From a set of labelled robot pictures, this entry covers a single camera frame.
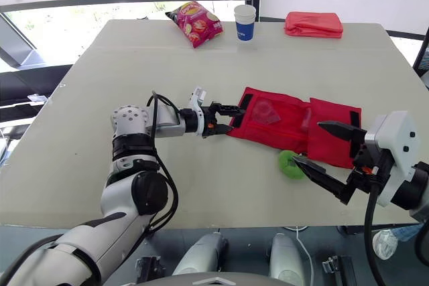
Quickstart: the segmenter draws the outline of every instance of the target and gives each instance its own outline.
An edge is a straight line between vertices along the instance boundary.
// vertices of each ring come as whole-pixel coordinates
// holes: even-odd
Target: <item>snack bag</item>
[[[194,48],[223,31],[219,18],[196,1],[185,3],[166,16],[179,26]]]

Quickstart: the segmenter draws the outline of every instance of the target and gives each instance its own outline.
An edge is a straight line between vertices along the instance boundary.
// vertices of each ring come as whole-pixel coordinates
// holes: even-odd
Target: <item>robotic arm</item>
[[[416,255],[429,266],[422,254],[425,235],[429,229],[429,165],[414,165],[420,140],[412,118],[406,111],[396,111],[377,117],[373,126],[362,130],[339,122],[318,124],[330,134],[350,141],[355,166],[346,184],[304,157],[295,157],[296,165],[316,184],[332,192],[342,203],[348,204],[356,189],[369,194],[365,213],[364,241],[367,260],[379,286],[385,286],[372,247],[372,221],[375,204],[387,206],[390,202],[420,222],[425,222],[415,243]]]
[[[196,88],[188,107],[181,110],[156,93],[148,102],[154,100],[154,107],[128,105],[115,110],[111,116],[113,161],[101,196],[103,218],[74,227],[47,249],[23,254],[0,277],[0,286],[102,285],[176,211],[177,189],[156,152],[155,137],[225,134],[232,127],[218,124],[215,114],[244,113],[237,106],[215,102],[201,106],[205,94]],[[167,204],[168,186],[173,190],[172,208],[153,221]]]

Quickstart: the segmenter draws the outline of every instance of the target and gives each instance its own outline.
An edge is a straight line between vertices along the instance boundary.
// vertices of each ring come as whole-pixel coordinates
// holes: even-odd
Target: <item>red cloth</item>
[[[302,129],[306,108],[310,103],[302,102],[286,94],[270,93],[247,87],[240,101],[251,96],[240,127],[228,135],[259,142],[278,149],[307,151],[307,129]]]
[[[353,167],[351,144],[329,134],[317,122],[340,121],[360,126],[361,109],[316,98],[303,102],[286,94],[249,87],[245,89],[239,106],[246,113],[231,121],[230,126],[234,129],[227,135],[307,153],[310,159],[337,167]]]
[[[353,168],[353,159],[350,156],[350,142],[334,137],[328,131],[319,127],[317,123],[339,121],[351,124],[351,112],[356,112],[359,115],[357,119],[359,124],[353,125],[361,127],[361,109],[326,102],[317,98],[310,98],[310,104],[312,114],[308,130],[307,156],[310,159],[323,161],[337,167]]]
[[[291,11],[284,29],[290,36],[341,38],[343,35],[343,25],[335,13]]]

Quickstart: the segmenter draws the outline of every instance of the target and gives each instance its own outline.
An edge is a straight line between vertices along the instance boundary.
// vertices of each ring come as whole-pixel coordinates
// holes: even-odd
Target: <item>green sponge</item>
[[[295,180],[302,179],[304,177],[304,172],[296,166],[295,161],[292,159],[292,157],[297,155],[297,153],[289,150],[284,150],[279,154],[280,170],[288,177]]]

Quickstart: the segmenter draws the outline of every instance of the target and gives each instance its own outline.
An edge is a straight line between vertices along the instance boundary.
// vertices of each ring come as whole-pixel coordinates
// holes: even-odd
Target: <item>white table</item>
[[[110,21],[56,89],[0,175],[0,223],[71,227],[101,215],[111,161],[110,114],[144,105],[154,89],[184,106],[196,85],[206,103],[237,104],[246,86],[363,108],[409,110],[429,161],[429,93],[377,24],[345,24],[341,40],[293,38],[282,23],[257,23],[252,42],[234,23],[200,48],[171,21]],[[227,136],[157,139],[180,203],[170,228],[362,224],[367,195],[348,206],[277,167],[278,150]],[[327,166],[344,180],[348,170]],[[396,206],[375,223],[413,222]]]

